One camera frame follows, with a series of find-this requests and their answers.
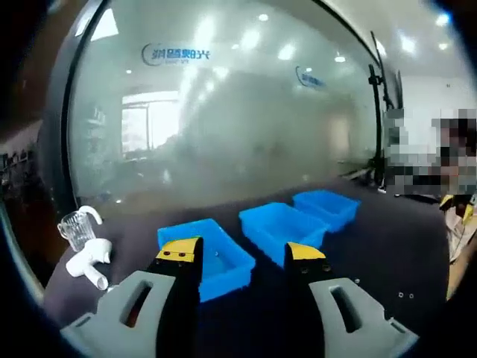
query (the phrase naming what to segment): window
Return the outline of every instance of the window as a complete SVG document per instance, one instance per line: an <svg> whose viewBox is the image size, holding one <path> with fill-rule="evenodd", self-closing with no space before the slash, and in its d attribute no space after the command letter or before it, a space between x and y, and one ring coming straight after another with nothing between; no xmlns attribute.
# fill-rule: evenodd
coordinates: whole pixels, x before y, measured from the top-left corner
<svg viewBox="0 0 477 358"><path fill-rule="evenodd" d="M112 0L91 34L69 162L104 216L258 198L374 155L373 59L312 0Z"/></svg>

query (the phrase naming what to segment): white plastic pipe fitting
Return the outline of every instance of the white plastic pipe fitting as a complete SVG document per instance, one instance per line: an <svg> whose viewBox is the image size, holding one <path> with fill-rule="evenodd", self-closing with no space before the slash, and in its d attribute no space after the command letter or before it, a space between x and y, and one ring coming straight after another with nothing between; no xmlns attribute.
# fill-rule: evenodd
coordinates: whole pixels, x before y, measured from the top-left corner
<svg viewBox="0 0 477 358"><path fill-rule="evenodd" d="M84 249L66 263L66 270L73 277L84 274L101 291L107 289L107 278L93 266L96 263L110 263L111 247L111 241L106 239L88 240Z"/></svg>

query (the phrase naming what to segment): blue plastic basket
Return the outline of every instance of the blue plastic basket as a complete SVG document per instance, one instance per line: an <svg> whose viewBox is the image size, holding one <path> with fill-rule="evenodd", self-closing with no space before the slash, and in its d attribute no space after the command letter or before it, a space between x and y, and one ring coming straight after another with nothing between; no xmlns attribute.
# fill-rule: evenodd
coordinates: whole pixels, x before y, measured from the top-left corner
<svg viewBox="0 0 477 358"><path fill-rule="evenodd" d="M361 203L328 190L296 194L293 197L293 202L299 211L326 222L332 233L339 231L345 224L354 220Z"/></svg>
<svg viewBox="0 0 477 358"><path fill-rule="evenodd" d="M203 238L200 302L248 286L255 260L238 246L212 219L164 227L157 231L159 247L165 243L193 236Z"/></svg>
<svg viewBox="0 0 477 358"><path fill-rule="evenodd" d="M281 267L287 242L319 248L327 229L321 220L283 203L254 207L239 216L244 235Z"/></svg>

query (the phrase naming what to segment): desk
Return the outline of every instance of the desk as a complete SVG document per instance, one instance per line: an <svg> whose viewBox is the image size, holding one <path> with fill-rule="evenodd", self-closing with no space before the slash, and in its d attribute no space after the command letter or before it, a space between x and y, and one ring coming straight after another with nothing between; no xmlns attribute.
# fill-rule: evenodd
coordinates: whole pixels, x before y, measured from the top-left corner
<svg viewBox="0 0 477 358"><path fill-rule="evenodd" d="M380 194L341 178L259 200L106 220L95 230L99 237L113 242L113 259L110 265L97 267L111 284L117 284L135 270L145 269L156 256L157 228L213 218L256 258L256 268L249 288L201 304L196 349L202 357L281 356L285 344L284 274L241 234L238 212L269 201L291 203L294 193L316 188L361 200L356 220L341 232L324 237L321 250L334 272L358 278L360 286L385 307L387 316L417 334L422 332L446 301L449 249L442 212L437 205ZM104 294L85 277L68 275L65 264L72 255L69 248L45 289L44 308L60 326L95 312L97 300Z"/></svg>

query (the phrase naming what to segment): ceiling light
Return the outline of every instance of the ceiling light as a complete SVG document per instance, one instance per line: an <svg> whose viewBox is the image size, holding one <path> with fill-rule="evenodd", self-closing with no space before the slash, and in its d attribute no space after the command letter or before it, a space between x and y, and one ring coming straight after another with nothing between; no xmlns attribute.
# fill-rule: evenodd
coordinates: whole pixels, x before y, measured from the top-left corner
<svg viewBox="0 0 477 358"><path fill-rule="evenodd" d="M226 69L224 67L215 67L214 72L217 75L217 77L223 80L229 74L229 69Z"/></svg>
<svg viewBox="0 0 477 358"><path fill-rule="evenodd" d="M413 39L410 39L406 36L401 36L401 46L402 50L413 54L416 50L416 42Z"/></svg>
<svg viewBox="0 0 477 358"><path fill-rule="evenodd" d="M256 30L247 31L241 39L240 45L245 50L251 50L259 44L260 33Z"/></svg>
<svg viewBox="0 0 477 358"><path fill-rule="evenodd" d="M211 91L214 90L215 85L214 85L214 83L213 83L212 81L209 81L209 82L207 82L207 84L206 84L206 88L207 88L207 90L208 90L209 92L211 92Z"/></svg>
<svg viewBox="0 0 477 358"><path fill-rule="evenodd" d="M439 17L437 18L437 20L435 20L435 24L437 26L445 26L449 23L450 21L450 16L448 13L442 13L441 15L439 15Z"/></svg>
<svg viewBox="0 0 477 358"><path fill-rule="evenodd" d="M96 26L95 32L93 32L91 36L91 41L96 41L117 34L119 34L119 31L116 26L116 20L114 20L113 10L106 9Z"/></svg>
<svg viewBox="0 0 477 358"><path fill-rule="evenodd" d="M386 49L382 45L382 43L380 43L380 41L378 41L378 40L376 41L376 47L378 48L378 51L382 56L386 56Z"/></svg>
<svg viewBox="0 0 477 358"><path fill-rule="evenodd" d="M208 46L214 37L215 27L212 18L203 20L195 32L195 45Z"/></svg>
<svg viewBox="0 0 477 358"><path fill-rule="evenodd" d="M295 52L295 47L292 45L285 45L278 53L278 58L280 60L290 60L293 57L293 53Z"/></svg>

